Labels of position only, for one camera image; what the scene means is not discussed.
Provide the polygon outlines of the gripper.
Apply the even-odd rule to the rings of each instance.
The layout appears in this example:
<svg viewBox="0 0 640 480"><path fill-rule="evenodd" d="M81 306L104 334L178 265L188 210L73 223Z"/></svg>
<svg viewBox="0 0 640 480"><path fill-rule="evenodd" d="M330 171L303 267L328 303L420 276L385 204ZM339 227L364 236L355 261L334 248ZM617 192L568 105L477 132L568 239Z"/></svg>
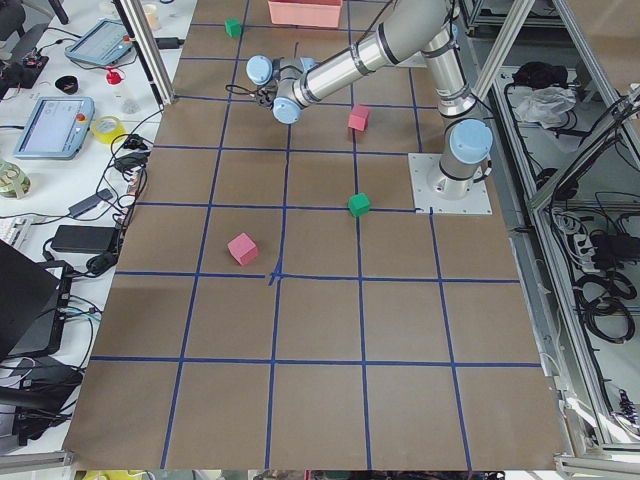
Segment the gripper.
<svg viewBox="0 0 640 480"><path fill-rule="evenodd" d="M266 109L272 109L276 98L276 89L271 87L258 88L254 95L255 102Z"/></svg>

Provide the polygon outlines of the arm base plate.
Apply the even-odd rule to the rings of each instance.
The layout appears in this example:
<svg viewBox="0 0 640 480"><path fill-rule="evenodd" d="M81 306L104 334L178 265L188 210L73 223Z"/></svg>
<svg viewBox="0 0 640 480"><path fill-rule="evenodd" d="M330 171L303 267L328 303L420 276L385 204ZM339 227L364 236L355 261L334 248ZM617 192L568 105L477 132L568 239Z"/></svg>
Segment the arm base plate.
<svg viewBox="0 0 640 480"><path fill-rule="evenodd" d="M476 168L471 179L453 180L441 171L440 158L435 153L408 154L414 210L419 214L491 215L485 182L474 182L481 168Z"/></svg>

